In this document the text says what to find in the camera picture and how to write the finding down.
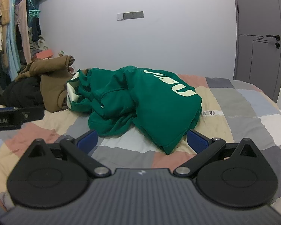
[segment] checkered bedding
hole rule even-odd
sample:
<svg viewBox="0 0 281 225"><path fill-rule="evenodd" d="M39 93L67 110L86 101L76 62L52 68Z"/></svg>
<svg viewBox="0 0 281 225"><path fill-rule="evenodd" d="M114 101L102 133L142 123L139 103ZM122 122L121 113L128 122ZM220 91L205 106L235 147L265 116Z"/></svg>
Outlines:
<svg viewBox="0 0 281 225"><path fill-rule="evenodd" d="M279 188L272 206L281 213L281 110L260 89L241 81L221 78L179 75L195 87L202 97L202 114L195 130L228 143L251 138L273 168ZM45 113L43 120L25 123L20 130L0 132L0 192L6 191L6 180L30 143L43 138L56 143L70 135L79 137L89 130L88 115L70 110ZM196 153L184 137L175 150L166 155L131 127L122 136L100 138L89 153L94 159L116 168L170 168L172 171Z"/></svg>

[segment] blue gripper pad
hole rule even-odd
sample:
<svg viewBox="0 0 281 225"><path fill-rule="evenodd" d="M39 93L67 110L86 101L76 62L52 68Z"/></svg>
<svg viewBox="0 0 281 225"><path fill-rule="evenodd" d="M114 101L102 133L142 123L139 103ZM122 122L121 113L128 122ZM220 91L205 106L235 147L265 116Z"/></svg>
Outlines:
<svg viewBox="0 0 281 225"><path fill-rule="evenodd" d="M89 152L96 146L97 142L98 134L95 130L90 130L75 140L78 149L86 154L89 154Z"/></svg>
<svg viewBox="0 0 281 225"><path fill-rule="evenodd" d="M187 143L197 154L199 154L209 146L208 140L208 138L200 136L195 131L190 130L187 132Z"/></svg>

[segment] gray ribbed panel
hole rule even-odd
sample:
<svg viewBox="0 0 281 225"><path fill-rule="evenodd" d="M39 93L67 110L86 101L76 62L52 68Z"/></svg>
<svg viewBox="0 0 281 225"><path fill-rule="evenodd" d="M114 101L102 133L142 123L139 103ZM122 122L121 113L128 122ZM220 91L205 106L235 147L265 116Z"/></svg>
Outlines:
<svg viewBox="0 0 281 225"><path fill-rule="evenodd" d="M269 206L238 211L214 205L188 179L167 169L117 169L95 180L75 202L52 210L16 207L1 220L6 225L277 225L281 216Z"/></svg>

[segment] brown towel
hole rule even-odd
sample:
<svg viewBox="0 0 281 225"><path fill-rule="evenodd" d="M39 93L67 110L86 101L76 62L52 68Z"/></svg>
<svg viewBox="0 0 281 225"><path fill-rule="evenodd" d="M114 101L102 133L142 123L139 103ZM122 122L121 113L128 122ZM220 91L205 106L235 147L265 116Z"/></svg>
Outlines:
<svg viewBox="0 0 281 225"><path fill-rule="evenodd" d="M63 56L48 60L37 59L16 77L20 78L41 76L40 90L43 96L44 105L49 112L57 112L67 109L65 104L67 98L66 83L72 78L69 67L75 59L72 56Z"/></svg>
<svg viewBox="0 0 281 225"><path fill-rule="evenodd" d="M6 53L6 32L7 24L10 22L10 2L9 0L0 0L0 21L2 25L2 50L3 54L1 55L2 63L4 67L8 68L8 58Z"/></svg>

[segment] green hoodie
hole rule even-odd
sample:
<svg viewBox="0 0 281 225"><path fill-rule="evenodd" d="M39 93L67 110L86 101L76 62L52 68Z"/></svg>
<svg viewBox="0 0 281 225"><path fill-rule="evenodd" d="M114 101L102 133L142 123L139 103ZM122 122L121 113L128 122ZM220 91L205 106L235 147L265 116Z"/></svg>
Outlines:
<svg viewBox="0 0 281 225"><path fill-rule="evenodd" d="M90 113L101 136L125 133L133 123L170 154L202 111L202 98L176 74L127 66L78 70L67 83L68 107Z"/></svg>

